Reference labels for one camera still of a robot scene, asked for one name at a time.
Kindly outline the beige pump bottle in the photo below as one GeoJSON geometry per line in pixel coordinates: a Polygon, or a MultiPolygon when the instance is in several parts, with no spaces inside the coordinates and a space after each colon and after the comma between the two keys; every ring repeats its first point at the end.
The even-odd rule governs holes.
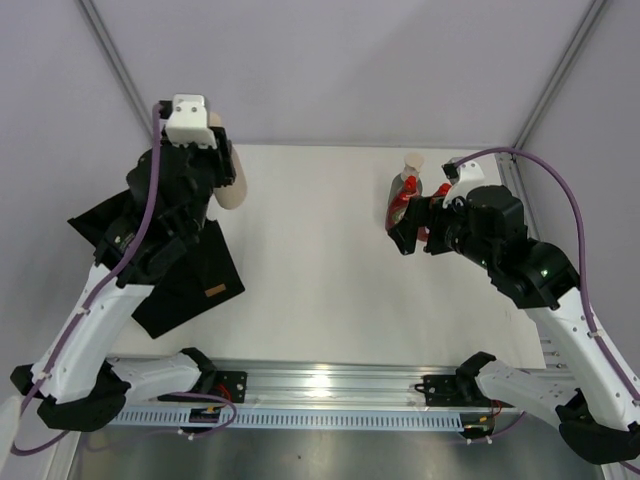
{"type": "Polygon", "coordinates": [[[235,170],[235,180],[232,185],[214,190],[214,197],[219,206],[225,210],[234,210],[242,205],[248,192],[245,172],[234,145],[230,147],[232,165],[235,170]]]}

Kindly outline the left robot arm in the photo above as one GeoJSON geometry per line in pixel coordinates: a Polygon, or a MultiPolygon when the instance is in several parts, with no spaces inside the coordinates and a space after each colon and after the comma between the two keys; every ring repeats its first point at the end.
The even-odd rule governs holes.
{"type": "Polygon", "coordinates": [[[207,216],[214,192],[235,180],[233,146],[224,128],[208,133],[204,144],[160,133],[124,191],[71,220],[94,247],[84,293],[51,348],[11,375],[48,428],[93,432],[134,402],[219,391],[216,366],[194,347],[142,363],[110,358],[127,322],[158,338],[244,291],[207,216]]]}

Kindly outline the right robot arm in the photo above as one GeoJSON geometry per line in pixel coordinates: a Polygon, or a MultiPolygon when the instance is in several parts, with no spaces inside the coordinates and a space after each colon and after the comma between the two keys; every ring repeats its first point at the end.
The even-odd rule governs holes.
{"type": "Polygon", "coordinates": [[[521,201],[504,186],[477,187],[452,203],[414,197],[388,235],[409,255],[421,228],[428,231],[425,252],[455,252],[477,264],[498,292],[543,327],[577,383],[566,389],[478,352],[456,370],[457,396],[472,405],[499,400],[537,417],[589,463],[637,459],[639,402],[624,384],[633,374],[615,371],[614,353],[602,350],[604,335],[589,327],[577,271],[561,249],[529,236],[521,201]]]}

